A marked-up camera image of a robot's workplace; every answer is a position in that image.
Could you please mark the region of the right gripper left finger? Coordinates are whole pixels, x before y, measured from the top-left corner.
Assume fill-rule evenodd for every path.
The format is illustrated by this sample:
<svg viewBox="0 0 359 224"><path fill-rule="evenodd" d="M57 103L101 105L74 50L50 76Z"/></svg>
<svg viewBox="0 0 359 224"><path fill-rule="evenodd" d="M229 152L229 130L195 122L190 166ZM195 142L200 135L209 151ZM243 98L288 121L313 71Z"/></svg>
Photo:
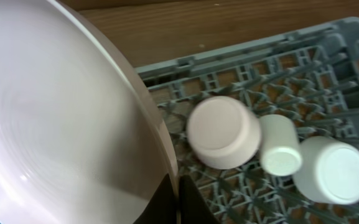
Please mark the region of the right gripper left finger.
<svg viewBox="0 0 359 224"><path fill-rule="evenodd" d="M176 224L177 200L167 174L134 224Z"/></svg>

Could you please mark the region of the pale green bowl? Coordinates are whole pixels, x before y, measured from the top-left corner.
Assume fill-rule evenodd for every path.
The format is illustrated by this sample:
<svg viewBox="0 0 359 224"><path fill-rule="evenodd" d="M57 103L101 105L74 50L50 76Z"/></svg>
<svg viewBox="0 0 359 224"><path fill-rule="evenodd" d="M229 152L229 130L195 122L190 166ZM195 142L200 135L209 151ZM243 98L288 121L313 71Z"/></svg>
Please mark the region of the pale green bowl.
<svg viewBox="0 0 359 224"><path fill-rule="evenodd" d="M322 136L301 142L303 164L292 176L299 192L318 203L359 202L359 150Z"/></svg>

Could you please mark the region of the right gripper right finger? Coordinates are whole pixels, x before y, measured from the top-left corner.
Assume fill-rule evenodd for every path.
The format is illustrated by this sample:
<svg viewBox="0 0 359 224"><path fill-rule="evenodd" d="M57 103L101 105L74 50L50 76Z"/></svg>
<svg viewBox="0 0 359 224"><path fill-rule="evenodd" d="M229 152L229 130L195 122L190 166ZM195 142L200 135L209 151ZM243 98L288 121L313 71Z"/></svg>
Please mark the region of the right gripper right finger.
<svg viewBox="0 0 359 224"><path fill-rule="evenodd" d="M181 224L219 224L189 175L179 181Z"/></svg>

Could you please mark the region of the small white plate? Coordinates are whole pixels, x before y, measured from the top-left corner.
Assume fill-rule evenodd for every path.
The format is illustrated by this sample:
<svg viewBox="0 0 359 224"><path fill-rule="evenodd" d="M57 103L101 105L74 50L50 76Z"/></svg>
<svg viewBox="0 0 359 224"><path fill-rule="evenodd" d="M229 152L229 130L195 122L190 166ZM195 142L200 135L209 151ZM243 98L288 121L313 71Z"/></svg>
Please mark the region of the small white plate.
<svg viewBox="0 0 359 224"><path fill-rule="evenodd" d="M190 113L187 140L198 159L214 169L233 169L259 149L261 127L244 103L228 96L201 101Z"/></svg>

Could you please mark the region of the white upturned cup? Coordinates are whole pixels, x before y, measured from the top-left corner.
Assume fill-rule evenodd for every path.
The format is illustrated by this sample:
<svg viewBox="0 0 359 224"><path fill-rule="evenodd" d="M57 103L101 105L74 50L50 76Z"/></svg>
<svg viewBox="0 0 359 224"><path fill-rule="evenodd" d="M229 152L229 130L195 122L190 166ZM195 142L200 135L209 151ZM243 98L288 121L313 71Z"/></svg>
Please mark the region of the white upturned cup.
<svg viewBox="0 0 359 224"><path fill-rule="evenodd" d="M279 114L262 116L259 122L262 134L259 162L263 170L275 176L296 173L303 160L294 123Z"/></svg>

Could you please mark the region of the large pink plate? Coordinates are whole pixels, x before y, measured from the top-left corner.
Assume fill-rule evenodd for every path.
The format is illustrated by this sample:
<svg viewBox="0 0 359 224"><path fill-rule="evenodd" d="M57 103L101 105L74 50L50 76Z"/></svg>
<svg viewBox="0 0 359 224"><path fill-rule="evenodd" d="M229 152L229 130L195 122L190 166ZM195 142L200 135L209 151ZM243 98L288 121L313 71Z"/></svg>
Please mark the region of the large pink plate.
<svg viewBox="0 0 359 224"><path fill-rule="evenodd" d="M124 55L60 1L0 1L0 223L133 223L178 167Z"/></svg>

